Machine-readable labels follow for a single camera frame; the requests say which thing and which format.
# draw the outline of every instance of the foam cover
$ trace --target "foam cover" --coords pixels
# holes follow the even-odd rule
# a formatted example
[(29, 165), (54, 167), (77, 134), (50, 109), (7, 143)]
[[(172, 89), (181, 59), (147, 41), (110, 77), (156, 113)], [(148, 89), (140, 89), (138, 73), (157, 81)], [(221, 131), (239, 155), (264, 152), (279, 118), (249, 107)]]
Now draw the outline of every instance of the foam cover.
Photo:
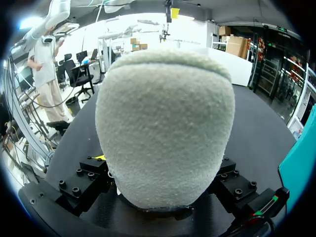
[(200, 54), (133, 52), (107, 72), (96, 128), (116, 185), (133, 205), (192, 204), (213, 181), (233, 125), (227, 70)]

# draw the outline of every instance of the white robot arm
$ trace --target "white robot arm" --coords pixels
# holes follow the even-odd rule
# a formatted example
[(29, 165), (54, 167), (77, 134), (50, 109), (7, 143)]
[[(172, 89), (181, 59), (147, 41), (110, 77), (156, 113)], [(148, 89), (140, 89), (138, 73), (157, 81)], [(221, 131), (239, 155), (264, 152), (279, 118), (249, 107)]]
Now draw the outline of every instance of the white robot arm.
[(11, 52), (13, 59), (28, 53), (48, 29), (66, 20), (70, 15), (70, 3), (71, 0), (52, 0), (48, 15), (38, 26), (31, 28), (13, 48)]

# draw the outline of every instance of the green light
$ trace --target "green light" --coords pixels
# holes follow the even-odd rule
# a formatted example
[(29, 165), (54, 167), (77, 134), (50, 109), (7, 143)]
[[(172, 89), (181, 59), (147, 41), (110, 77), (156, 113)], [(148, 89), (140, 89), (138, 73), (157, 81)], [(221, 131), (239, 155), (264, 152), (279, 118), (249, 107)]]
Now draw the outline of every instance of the green light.
[(262, 213), (261, 211), (256, 211), (256, 212), (255, 212), (255, 215), (256, 215), (256, 216), (261, 216), (262, 214), (263, 214), (263, 213)]

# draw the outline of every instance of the computer monitor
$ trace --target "computer monitor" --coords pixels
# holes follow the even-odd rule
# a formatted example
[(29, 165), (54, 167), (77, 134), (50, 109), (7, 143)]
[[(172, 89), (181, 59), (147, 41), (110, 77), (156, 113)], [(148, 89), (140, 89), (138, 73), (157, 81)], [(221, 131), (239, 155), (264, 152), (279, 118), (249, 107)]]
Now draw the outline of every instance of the computer monitor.
[(82, 62), (83, 59), (84, 59), (85, 57), (87, 57), (87, 56), (88, 56), (87, 50), (82, 51), (82, 52), (76, 54), (76, 57), (77, 57), (78, 62)]
[(20, 84), (21, 90), (22, 91), (28, 90), (30, 88), (30, 85), (32, 85), (34, 82), (32, 69), (29, 67), (26, 67), (20, 72), (20, 74), (21, 74), (21, 77), (19, 77), (19, 84)]
[(95, 60), (95, 58), (97, 57), (97, 54), (98, 54), (98, 49), (95, 48), (92, 52), (91, 60)]

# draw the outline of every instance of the white wall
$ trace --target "white wall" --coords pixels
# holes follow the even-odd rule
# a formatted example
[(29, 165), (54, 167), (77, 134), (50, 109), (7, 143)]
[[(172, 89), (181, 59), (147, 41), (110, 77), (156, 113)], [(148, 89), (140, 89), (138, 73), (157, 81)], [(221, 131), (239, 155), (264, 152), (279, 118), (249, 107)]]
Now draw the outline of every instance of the white wall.
[[(137, 23), (138, 19), (152, 20), (159, 22), (160, 25), (154, 26), (149, 24)], [(80, 28), (72, 32), (66, 37), (64, 44), (60, 47), (56, 61), (64, 59), (67, 53), (72, 54), (72, 59), (76, 62), (76, 53), (81, 52), (81, 49), (88, 51), (88, 58), (90, 58), (92, 51), (97, 48), (98, 36), (105, 32), (123, 32), (130, 25), (138, 25), (143, 31), (159, 31), (154, 33), (134, 33), (133, 38), (139, 38), (141, 43), (147, 43), (148, 49), (159, 48), (201, 48), (206, 47), (207, 40), (207, 25), (205, 22), (196, 20), (188, 20), (185, 17), (173, 19), (169, 24), (170, 36), (167, 36), (167, 41), (160, 43), (159, 35), (165, 24), (166, 18), (163, 13), (141, 13), (120, 16), (119, 20), (100, 21), (87, 27)], [(124, 45), (125, 51), (131, 50), (130, 38), (116, 39), (111, 41), (113, 47), (116, 45)]]

